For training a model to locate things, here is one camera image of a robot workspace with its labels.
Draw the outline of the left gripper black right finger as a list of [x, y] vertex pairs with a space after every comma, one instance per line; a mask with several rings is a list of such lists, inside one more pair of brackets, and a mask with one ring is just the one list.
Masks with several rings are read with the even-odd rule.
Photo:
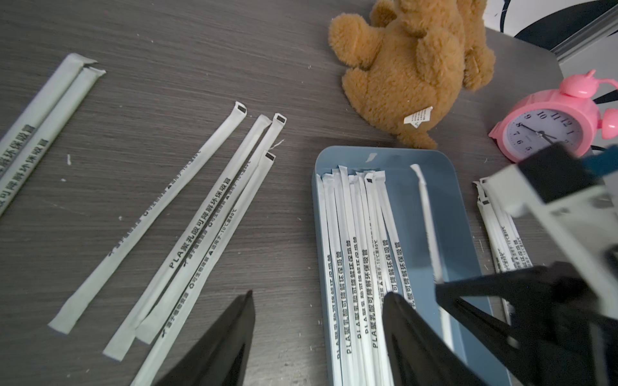
[[382, 323], [394, 384], [484, 384], [400, 294], [384, 297]]

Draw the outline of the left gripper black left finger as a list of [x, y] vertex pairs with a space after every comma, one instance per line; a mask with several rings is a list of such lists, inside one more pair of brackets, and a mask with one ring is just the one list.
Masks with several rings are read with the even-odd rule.
[[228, 306], [158, 385], [242, 386], [256, 321], [250, 290]]

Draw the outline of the pile straw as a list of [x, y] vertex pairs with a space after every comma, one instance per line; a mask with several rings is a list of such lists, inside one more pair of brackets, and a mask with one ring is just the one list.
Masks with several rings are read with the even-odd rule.
[[211, 159], [227, 138], [238, 128], [247, 115], [247, 108], [237, 101], [232, 112], [205, 142], [178, 175], [170, 181], [161, 195], [139, 217], [135, 225], [120, 239], [98, 267], [81, 284], [77, 291], [65, 302], [56, 317], [48, 323], [55, 331], [69, 334], [79, 318], [95, 299], [119, 265], [138, 244], [157, 217], [180, 194], [195, 175]]
[[[428, 250], [431, 259], [431, 267], [434, 276], [435, 285], [438, 286], [440, 284], [444, 284], [444, 274], [442, 262], [439, 255], [439, 246], [437, 241], [437, 236], [435, 232], [435, 224], [433, 220], [433, 215], [431, 211], [431, 201], [428, 195], [428, 189], [426, 186], [426, 180], [422, 171], [422, 168], [418, 164], [412, 164], [410, 169], [415, 172], [415, 175], [418, 178], [418, 190], [419, 197], [423, 209], [423, 220], [426, 229], [426, 239], [428, 244]], [[453, 334], [452, 334], [452, 324], [451, 324], [451, 316], [449, 313], [444, 310], [441, 306], [439, 307], [441, 328], [442, 328], [442, 337], [446, 346], [452, 351], [455, 351], [454, 342], [453, 342]]]

